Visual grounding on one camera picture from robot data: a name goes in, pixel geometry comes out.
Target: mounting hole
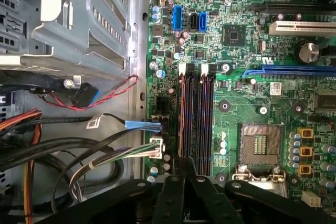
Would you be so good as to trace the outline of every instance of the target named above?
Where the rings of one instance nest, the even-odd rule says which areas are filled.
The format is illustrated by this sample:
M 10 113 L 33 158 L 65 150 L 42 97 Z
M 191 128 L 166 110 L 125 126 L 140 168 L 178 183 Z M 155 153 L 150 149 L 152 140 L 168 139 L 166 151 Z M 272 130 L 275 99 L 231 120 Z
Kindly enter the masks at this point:
M 143 13 L 142 14 L 142 20 L 147 22 L 148 21 L 148 13 Z
M 146 94 L 144 92 L 140 93 L 140 101 L 146 100 Z

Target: white connector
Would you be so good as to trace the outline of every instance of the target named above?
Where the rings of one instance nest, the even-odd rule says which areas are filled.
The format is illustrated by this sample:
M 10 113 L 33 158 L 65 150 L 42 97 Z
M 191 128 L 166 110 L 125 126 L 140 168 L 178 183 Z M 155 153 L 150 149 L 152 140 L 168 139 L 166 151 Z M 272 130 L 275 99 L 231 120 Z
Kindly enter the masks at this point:
M 301 200 L 310 207 L 321 207 L 321 198 L 312 191 L 303 191 Z
M 155 154 L 149 156 L 149 158 L 162 159 L 162 153 L 165 151 L 166 146 L 163 144 L 163 139 L 161 136 L 154 136 L 149 139 L 150 143 L 156 143 Z

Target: blue pcie slot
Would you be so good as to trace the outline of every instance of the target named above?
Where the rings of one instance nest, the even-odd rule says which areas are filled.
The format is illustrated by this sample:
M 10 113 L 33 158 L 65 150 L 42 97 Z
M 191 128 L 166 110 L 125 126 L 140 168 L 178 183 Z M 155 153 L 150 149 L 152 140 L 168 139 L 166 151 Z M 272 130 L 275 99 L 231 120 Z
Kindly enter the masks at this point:
M 206 32 L 206 12 L 200 12 L 198 14 L 198 31 Z
M 253 74 L 285 74 L 289 76 L 336 77 L 336 67 L 262 65 L 260 70 L 246 70 L 242 78 Z
M 175 5 L 173 10 L 173 31 L 182 30 L 183 8 L 181 5 Z

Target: white pci slot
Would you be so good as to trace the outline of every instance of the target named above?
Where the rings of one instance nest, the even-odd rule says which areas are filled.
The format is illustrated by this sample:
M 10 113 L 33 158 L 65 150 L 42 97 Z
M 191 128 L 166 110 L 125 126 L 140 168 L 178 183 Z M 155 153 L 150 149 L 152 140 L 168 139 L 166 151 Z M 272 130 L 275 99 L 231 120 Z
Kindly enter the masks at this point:
M 270 35 L 336 36 L 336 22 L 275 21 L 269 26 Z

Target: white label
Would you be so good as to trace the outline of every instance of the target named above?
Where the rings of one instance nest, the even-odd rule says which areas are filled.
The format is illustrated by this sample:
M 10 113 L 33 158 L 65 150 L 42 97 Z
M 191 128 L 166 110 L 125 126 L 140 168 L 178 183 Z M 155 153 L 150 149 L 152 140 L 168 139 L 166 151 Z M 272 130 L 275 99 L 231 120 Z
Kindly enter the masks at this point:
M 86 125 L 86 129 L 96 129 L 99 127 L 100 119 L 103 115 L 96 115 L 94 116 Z
M 281 95 L 281 82 L 271 82 L 270 95 Z

